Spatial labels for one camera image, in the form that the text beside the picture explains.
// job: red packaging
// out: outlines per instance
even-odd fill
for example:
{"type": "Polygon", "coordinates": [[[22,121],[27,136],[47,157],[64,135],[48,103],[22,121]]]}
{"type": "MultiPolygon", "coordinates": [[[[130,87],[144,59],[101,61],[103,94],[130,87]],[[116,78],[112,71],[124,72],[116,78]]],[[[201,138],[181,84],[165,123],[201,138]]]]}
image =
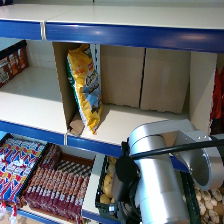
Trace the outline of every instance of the red packaging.
{"type": "Polygon", "coordinates": [[[48,191],[49,188],[50,188],[51,181],[52,181],[53,176],[54,176],[54,173],[55,173],[55,170],[50,170],[50,171],[51,171],[51,172],[50,172],[50,176],[49,176],[48,181],[47,181],[47,185],[46,185],[46,187],[45,187],[45,189],[44,189],[44,191],[43,191],[42,197],[41,197],[41,199],[40,199],[40,206],[41,206],[42,208],[44,208],[45,197],[46,197],[47,191],[48,191]]]}
{"type": "Polygon", "coordinates": [[[59,172],[59,175],[58,175],[58,178],[56,179],[56,183],[54,185],[54,188],[53,188],[53,191],[51,193],[51,196],[50,196],[50,199],[48,201],[48,206],[49,208],[51,209],[51,211],[54,213],[54,214],[57,214],[57,208],[55,208],[53,206],[53,201],[55,199],[55,196],[56,196],[56,193],[58,191],[58,188],[59,188],[59,185],[60,185],[60,181],[62,179],[62,176],[63,176],[63,173],[58,171],[59,172]]]}
{"type": "Polygon", "coordinates": [[[84,197],[85,197],[85,194],[86,194],[88,183],[89,183],[89,177],[85,177],[84,180],[83,180],[82,186],[79,190],[78,196],[75,200],[75,205],[74,205],[73,210],[72,210],[73,217],[75,217],[75,215],[76,216],[81,215],[82,204],[83,204],[83,201],[84,201],[84,197]]]}
{"type": "Polygon", "coordinates": [[[71,196],[71,199],[70,199],[70,202],[69,202],[69,205],[68,205],[68,216],[71,219],[75,218],[74,215],[73,215],[73,207],[74,207],[74,204],[75,204],[75,199],[76,199],[76,197],[79,193],[79,190],[81,188],[82,182],[83,182],[83,177],[79,176],[77,184],[75,186],[74,191],[72,192],[72,196],[71,196]]]}
{"type": "Polygon", "coordinates": [[[29,187],[28,187],[28,189],[27,189],[27,192],[26,192],[26,194],[25,194],[25,200],[27,201],[28,204],[32,204],[32,202],[31,202],[29,196],[30,196],[30,193],[31,193],[31,191],[32,191],[32,189],[33,189],[33,186],[34,186],[34,184],[35,184],[35,182],[36,182],[36,180],[37,180],[37,178],[38,178],[38,175],[39,175],[40,171],[41,171],[41,168],[38,167],[38,169],[37,169],[35,175],[34,175],[33,178],[32,178],[32,181],[31,181],[31,183],[30,183],[30,185],[29,185],[29,187]]]}
{"type": "Polygon", "coordinates": [[[68,196],[66,197],[65,203],[63,204],[64,217],[66,217],[67,219],[70,218],[70,215],[68,214],[68,206],[69,206],[71,197],[73,196],[73,191],[74,191],[74,189],[76,187],[76,184],[78,182],[78,179],[79,179],[79,175],[78,174],[75,174],[74,179],[73,179],[73,182],[72,182],[72,185],[71,185],[71,187],[69,189],[68,196]]]}
{"type": "Polygon", "coordinates": [[[50,149],[49,149],[49,152],[47,153],[44,161],[42,162],[41,164],[41,167],[42,168],[47,168],[47,164],[49,163],[50,161],[50,158],[51,158],[51,155],[53,154],[53,151],[54,151],[54,145],[51,145],[50,149]]]}
{"type": "Polygon", "coordinates": [[[58,186],[57,192],[56,192],[56,194],[55,194],[54,201],[53,201],[53,206],[54,206],[54,207],[57,207],[57,205],[58,205],[58,201],[59,201],[61,192],[62,192],[62,190],[63,190],[63,187],[64,187],[64,185],[65,185],[65,181],[66,181],[66,179],[67,179],[67,176],[68,176],[68,172],[64,172],[64,173],[63,173],[63,176],[62,176],[62,178],[61,178],[61,182],[60,182],[60,184],[59,184],[59,186],[58,186]]]}
{"type": "Polygon", "coordinates": [[[39,186],[41,179],[43,178],[44,172],[45,172],[45,169],[41,168],[41,170],[40,170],[40,172],[39,172],[39,174],[37,176],[37,179],[36,179],[36,181],[34,183],[34,186],[33,186],[32,190],[30,192],[30,195],[29,195],[30,200],[33,200],[35,192],[36,192],[36,189],[39,186]]]}
{"type": "Polygon", "coordinates": [[[66,179],[65,185],[63,187],[63,190],[61,192],[61,195],[60,195],[60,198],[58,201],[58,208],[57,208],[58,213],[61,214],[62,216],[64,215],[64,204],[65,204],[66,198],[69,194],[69,190],[72,187],[72,182],[73,182],[74,177],[75,177],[75,174],[73,174],[73,173],[68,174],[68,177],[66,179]]]}
{"type": "Polygon", "coordinates": [[[55,184],[56,184],[56,182],[57,182],[57,179],[58,179],[58,177],[59,177],[59,174],[60,174],[60,172],[59,171],[56,171],[55,173],[54,173],[54,176],[53,176],[53,178],[52,178],[52,180],[51,180],[51,182],[50,182],[50,185],[49,185],[49,187],[48,187],[48,189],[47,189],[47,193],[46,193],[46,195],[45,195],[45,200],[44,200],[44,203],[43,203],[43,207],[47,210],[47,211],[49,211],[49,212],[51,212],[51,208],[49,207],[49,201],[50,201],[50,198],[51,198],[51,194],[52,194],[52,192],[53,192],[53,189],[54,189],[54,186],[55,186],[55,184]]]}

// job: shelf compartment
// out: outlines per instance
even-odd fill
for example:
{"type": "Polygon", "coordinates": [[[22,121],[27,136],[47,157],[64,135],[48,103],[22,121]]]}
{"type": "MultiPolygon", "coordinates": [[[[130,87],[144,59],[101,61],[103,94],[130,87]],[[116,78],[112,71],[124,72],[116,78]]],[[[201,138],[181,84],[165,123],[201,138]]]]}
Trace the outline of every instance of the shelf compartment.
{"type": "Polygon", "coordinates": [[[48,40],[224,52],[223,4],[95,2],[71,7],[47,20],[48,40]]]}
{"type": "Polygon", "coordinates": [[[0,127],[64,145],[67,132],[57,73],[29,67],[0,89],[0,127]]]}

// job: cardboard tray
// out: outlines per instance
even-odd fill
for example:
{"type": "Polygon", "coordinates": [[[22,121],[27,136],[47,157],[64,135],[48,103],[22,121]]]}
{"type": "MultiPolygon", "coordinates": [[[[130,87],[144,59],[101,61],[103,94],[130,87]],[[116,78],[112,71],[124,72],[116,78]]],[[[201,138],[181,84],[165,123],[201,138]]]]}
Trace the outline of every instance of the cardboard tray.
{"type": "MultiPolygon", "coordinates": [[[[73,155],[69,155],[69,154],[66,154],[66,153],[62,153],[61,154],[61,159],[60,159],[60,162],[59,162],[59,167],[60,167],[60,164],[62,164],[64,162],[71,162],[71,163],[78,163],[80,165],[86,165],[86,166],[91,166],[91,170],[92,170],[92,167],[93,167],[93,164],[94,164],[94,160],[90,160],[90,159],[85,159],[85,158],[81,158],[81,157],[77,157],[77,156],[73,156],[73,155]]],[[[23,191],[23,195],[26,194],[26,191],[28,189],[28,186],[26,187],[26,189],[23,191]]],[[[70,222],[70,223],[76,223],[76,220],[71,220],[71,219],[66,219],[65,217],[63,216],[60,216],[60,215],[55,215],[51,212],[48,212],[48,211],[45,211],[43,209],[39,209],[39,208],[31,208],[31,210],[33,211],[36,211],[36,212],[39,212],[39,213],[42,213],[42,214],[45,214],[45,215],[49,215],[49,216],[52,216],[52,217],[56,217],[56,218],[59,218],[61,220],[64,220],[64,221],[67,221],[67,222],[70,222]]]]}
{"type": "MultiPolygon", "coordinates": [[[[9,133],[6,134],[6,135],[2,138],[2,140],[0,141],[0,146],[2,146],[8,138],[13,138],[13,136],[12,136],[11,134],[9,134],[9,133]]],[[[20,208],[23,207],[23,205],[26,204],[26,203],[24,202],[24,200],[22,199],[23,191],[27,188],[28,183],[30,182],[30,180],[31,180],[31,178],[32,178],[32,176],[33,176],[33,174],[34,174],[35,171],[37,170],[37,167],[38,167],[39,163],[43,160],[43,157],[45,156],[46,151],[47,151],[48,148],[49,148],[49,144],[46,144],[45,147],[44,147],[44,149],[43,149],[43,151],[41,152],[41,154],[40,154],[38,160],[36,161],[35,165],[34,165],[33,168],[31,169],[29,175],[27,176],[26,180],[24,181],[23,185],[21,186],[19,192],[17,193],[17,196],[16,196],[16,197],[17,197],[17,201],[18,201],[17,206],[20,207],[20,208]]],[[[14,202],[6,202],[6,204],[12,206],[12,205],[14,205],[15,203],[14,203],[14,202]]]]}

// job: shelving unit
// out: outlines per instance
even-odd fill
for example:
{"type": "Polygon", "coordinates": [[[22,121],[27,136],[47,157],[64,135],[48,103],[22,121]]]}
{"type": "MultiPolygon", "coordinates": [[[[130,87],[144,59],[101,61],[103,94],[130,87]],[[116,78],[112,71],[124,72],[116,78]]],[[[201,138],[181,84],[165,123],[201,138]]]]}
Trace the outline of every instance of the shelving unit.
{"type": "MultiPolygon", "coordinates": [[[[75,137],[67,131],[57,72],[55,69],[30,67],[0,89],[1,108],[4,108],[0,110],[0,130],[93,151],[99,153],[102,160],[103,155],[100,154],[120,156],[120,143],[130,136],[134,128],[143,123],[191,119],[195,112],[208,117],[209,103],[206,110],[196,105],[201,107],[211,99],[211,83],[214,80],[212,71],[217,60],[216,54],[224,53],[223,10],[223,3],[98,1],[75,2],[67,6],[53,3],[0,7],[1,37],[187,50],[192,51],[191,72],[199,74],[198,80],[197,75],[190,77],[194,83],[190,93],[192,105],[181,115],[104,105],[102,123],[96,135],[84,129],[81,136],[75,137]]],[[[205,130],[208,121],[202,124],[203,116],[193,116],[192,121],[205,130]]],[[[172,162],[174,166],[185,169],[174,158],[172,162]]],[[[105,222],[93,205],[93,191],[98,185],[100,165],[99,162],[98,168],[91,176],[92,181],[86,196],[88,203],[87,200],[84,201],[82,215],[105,222]]],[[[41,216],[38,213],[32,214],[26,207],[24,209],[21,211],[23,215],[28,214],[35,219],[41,216]]]]}

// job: bag of chips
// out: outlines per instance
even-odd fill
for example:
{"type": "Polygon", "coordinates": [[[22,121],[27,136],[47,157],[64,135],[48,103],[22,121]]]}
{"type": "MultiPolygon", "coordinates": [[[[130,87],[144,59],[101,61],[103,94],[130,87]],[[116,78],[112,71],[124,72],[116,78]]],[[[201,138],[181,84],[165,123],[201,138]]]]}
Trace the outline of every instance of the bag of chips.
{"type": "Polygon", "coordinates": [[[101,90],[89,44],[69,50],[68,79],[73,87],[82,121],[95,133],[102,113],[101,90]]]}

